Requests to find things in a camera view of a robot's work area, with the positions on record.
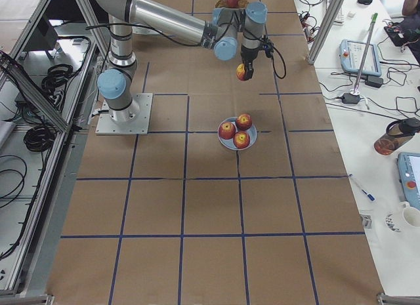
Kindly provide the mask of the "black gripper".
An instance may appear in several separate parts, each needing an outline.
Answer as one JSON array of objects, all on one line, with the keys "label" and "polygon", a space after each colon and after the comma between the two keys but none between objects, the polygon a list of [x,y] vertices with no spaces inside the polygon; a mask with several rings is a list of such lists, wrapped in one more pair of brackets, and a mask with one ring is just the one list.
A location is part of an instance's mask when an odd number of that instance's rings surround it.
[{"label": "black gripper", "polygon": [[245,65],[245,80],[250,80],[253,77],[253,61],[258,57],[259,48],[250,49],[246,46],[241,46],[241,59]]}]

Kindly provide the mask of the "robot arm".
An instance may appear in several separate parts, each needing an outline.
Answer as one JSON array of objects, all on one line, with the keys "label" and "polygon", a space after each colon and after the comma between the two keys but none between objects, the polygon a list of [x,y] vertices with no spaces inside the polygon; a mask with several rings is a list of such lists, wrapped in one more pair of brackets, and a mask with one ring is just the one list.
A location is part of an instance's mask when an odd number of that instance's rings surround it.
[{"label": "robot arm", "polygon": [[140,27],[162,36],[174,35],[191,47],[213,50],[219,60],[241,56],[236,70],[239,80],[253,76],[253,62],[263,49],[263,29],[267,6],[260,1],[220,0],[208,22],[190,16],[153,0],[96,0],[109,15],[112,67],[98,79],[98,88],[108,107],[106,120],[112,125],[111,134],[145,132],[150,107],[143,95],[130,93],[137,67],[133,52],[133,28]]}]

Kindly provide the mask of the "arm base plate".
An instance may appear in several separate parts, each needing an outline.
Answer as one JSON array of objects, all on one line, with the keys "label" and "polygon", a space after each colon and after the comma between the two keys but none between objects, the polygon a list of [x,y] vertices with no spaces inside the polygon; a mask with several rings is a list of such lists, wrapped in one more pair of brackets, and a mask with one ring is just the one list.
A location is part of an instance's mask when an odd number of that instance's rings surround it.
[{"label": "arm base plate", "polygon": [[131,105],[125,110],[113,110],[106,100],[102,104],[102,112],[96,125],[97,135],[129,135],[148,134],[152,109],[152,93],[136,93],[132,95]]}]

